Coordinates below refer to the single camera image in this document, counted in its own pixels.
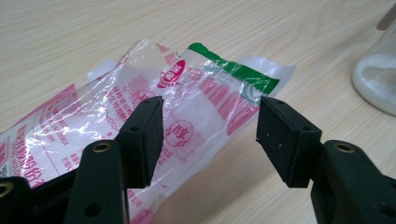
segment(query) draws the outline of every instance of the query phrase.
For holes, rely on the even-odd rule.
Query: clear glass jar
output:
[[[392,15],[396,13],[394,9],[396,5],[390,10]],[[396,116],[396,21],[392,21],[383,36],[358,62],[352,81],[370,104]]]

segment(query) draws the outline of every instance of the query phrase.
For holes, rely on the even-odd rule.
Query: red logo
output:
[[[176,121],[165,131],[166,142],[172,147],[184,147],[193,134],[191,123],[186,120]]]
[[[183,73],[184,66],[186,66],[186,61],[178,61],[169,71],[162,73],[160,76],[160,81],[158,82],[158,88],[174,87],[179,85],[177,80]]]

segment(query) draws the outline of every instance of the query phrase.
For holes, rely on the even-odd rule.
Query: light wood tabletop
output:
[[[201,42],[228,60],[297,65],[276,96],[316,124],[322,142],[364,149],[396,177],[396,118],[355,91],[354,66],[382,35],[393,0],[0,1],[0,131],[141,38],[182,51]],[[288,189],[256,123],[159,208],[153,223],[316,223],[308,189]]]

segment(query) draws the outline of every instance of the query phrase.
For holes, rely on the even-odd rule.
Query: wooden table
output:
[[[392,0],[0,1],[0,129],[8,129],[66,86],[87,81],[148,37],[182,51],[202,42],[225,59],[261,55],[297,64],[278,94],[315,123],[322,141],[362,147],[396,176],[396,118],[355,92],[351,73],[381,36]],[[242,131],[166,199],[154,223],[315,223],[310,189],[287,189]]]

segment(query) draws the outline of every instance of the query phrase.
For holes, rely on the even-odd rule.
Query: plastic bag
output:
[[[201,44],[178,56],[141,40],[110,72],[1,133],[1,175],[23,176],[34,188],[71,171],[85,146],[114,138],[141,101],[161,95],[165,137],[151,186],[128,189],[132,223],[149,223],[164,198],[257,118],[260,97],[280,90],[294,69],[259,66],[271,77]]]

